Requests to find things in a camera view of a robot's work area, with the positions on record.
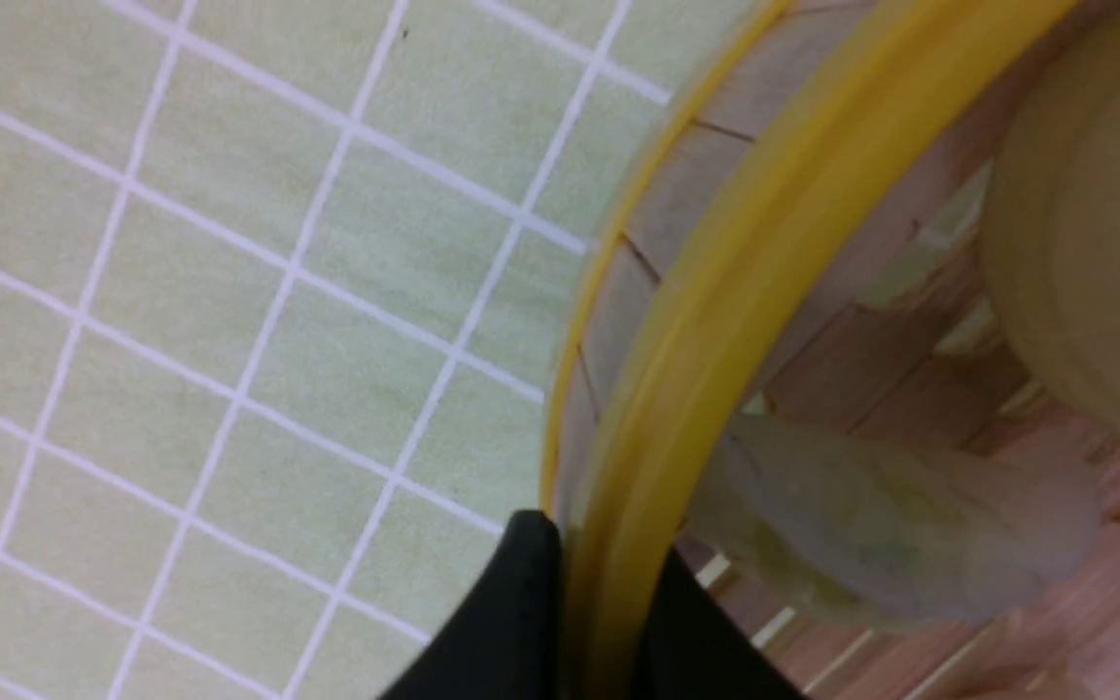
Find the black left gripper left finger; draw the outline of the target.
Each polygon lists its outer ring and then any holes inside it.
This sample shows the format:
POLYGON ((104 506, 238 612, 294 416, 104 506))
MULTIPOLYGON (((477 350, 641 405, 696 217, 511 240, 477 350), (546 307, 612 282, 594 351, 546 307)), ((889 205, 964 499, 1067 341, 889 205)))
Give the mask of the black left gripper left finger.
POLYGON ((556 699, 561 543, 517 510, 457 612, 383 699, 556 699))

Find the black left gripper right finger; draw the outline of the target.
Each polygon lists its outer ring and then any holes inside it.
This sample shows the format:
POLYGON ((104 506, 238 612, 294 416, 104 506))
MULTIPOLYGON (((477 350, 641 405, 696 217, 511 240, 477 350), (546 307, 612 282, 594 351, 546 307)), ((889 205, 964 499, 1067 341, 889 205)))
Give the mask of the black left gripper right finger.
POLYGON ((804 699, 668 553, 642 633, 636 699, 804 699))

